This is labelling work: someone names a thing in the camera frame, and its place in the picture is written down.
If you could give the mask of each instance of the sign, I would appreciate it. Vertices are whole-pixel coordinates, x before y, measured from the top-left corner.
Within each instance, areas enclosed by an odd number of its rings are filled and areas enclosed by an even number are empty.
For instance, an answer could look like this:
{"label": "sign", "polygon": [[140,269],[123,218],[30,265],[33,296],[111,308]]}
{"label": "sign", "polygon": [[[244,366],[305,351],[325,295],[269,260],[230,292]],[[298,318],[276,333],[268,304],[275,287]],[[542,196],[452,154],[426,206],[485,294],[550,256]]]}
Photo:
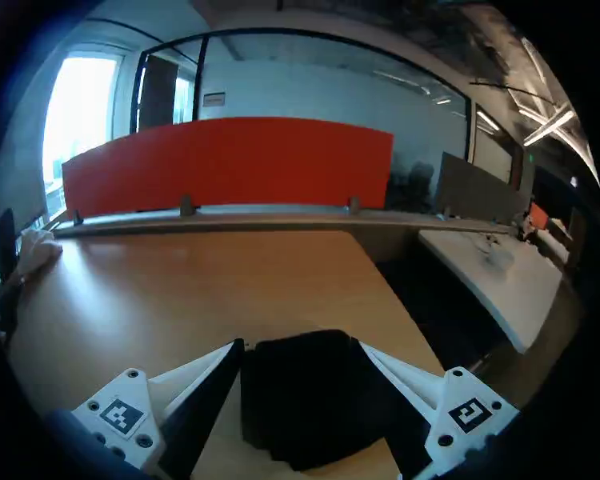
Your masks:
{"label": "sign", "polygon": [[206,94],[202,100],[202,106],[223,106],[225,104],[225,92]]}

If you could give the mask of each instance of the ceiling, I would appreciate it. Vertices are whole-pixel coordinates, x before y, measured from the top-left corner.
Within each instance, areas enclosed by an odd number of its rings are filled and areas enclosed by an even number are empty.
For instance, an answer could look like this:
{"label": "ceiling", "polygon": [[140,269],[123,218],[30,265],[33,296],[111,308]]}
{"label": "ceiling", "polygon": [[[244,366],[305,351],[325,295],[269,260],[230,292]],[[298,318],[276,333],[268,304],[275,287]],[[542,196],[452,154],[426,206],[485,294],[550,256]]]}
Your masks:
{"label": "ceiling", "polygon": [[[248,8],[337,14],[408,38],[468,77],[477,88],[508,93],[515,128],[534,132],[569,99],[533,45],[488,2],[454,0],[209,0],[217,14]],[[551,135],[575,151],[597,178],[577,117]]]}

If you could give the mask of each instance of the white wall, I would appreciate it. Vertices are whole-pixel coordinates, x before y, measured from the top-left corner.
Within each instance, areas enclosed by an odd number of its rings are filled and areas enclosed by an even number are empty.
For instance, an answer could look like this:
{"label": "white wall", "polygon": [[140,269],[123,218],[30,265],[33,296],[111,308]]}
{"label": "white wall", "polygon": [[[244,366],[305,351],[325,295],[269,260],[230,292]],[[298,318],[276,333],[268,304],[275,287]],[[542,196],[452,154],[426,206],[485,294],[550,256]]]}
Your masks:
{"label": "white wall", "polygon": [[442,152],[465,156],[464,118],[384,78],[316,65],[207,59],[202,95],[226,92],[226,97],[224,106],[201,106],[200,119],[316,118],[389,132],[394,135],[392,171],[408,174],[416,162],[432,165],[432,195]]}

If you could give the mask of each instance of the white cloth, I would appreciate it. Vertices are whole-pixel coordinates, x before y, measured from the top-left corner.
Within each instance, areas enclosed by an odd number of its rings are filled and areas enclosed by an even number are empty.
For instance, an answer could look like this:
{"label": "white cloth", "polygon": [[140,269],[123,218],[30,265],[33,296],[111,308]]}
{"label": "white cloth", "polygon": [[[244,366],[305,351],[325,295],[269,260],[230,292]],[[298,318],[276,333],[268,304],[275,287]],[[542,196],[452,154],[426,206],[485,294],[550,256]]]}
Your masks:
{"label": "white cloth", "polygon": [[54,234],[47,230],[26,229],[22,232],[20,259],[14,272],[25,277],[57,258],[62,245],[55,241]]}

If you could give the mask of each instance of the white desk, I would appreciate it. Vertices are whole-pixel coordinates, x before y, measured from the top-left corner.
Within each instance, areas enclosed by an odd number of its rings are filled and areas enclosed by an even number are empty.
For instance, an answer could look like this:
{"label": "white desk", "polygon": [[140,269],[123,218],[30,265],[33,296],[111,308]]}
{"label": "white desk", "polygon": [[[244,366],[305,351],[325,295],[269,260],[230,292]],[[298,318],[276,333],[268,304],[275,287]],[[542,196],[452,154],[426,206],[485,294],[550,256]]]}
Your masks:
{"label": "white desk", "polygon": [[538,336],[562,278],[548,259],[532,246],[497,234],[514,256],[502,271],[486,259],[478,245],[484,234],[421,230],[422,243],[447,265],[494,317],[515,349],[524,353]]}

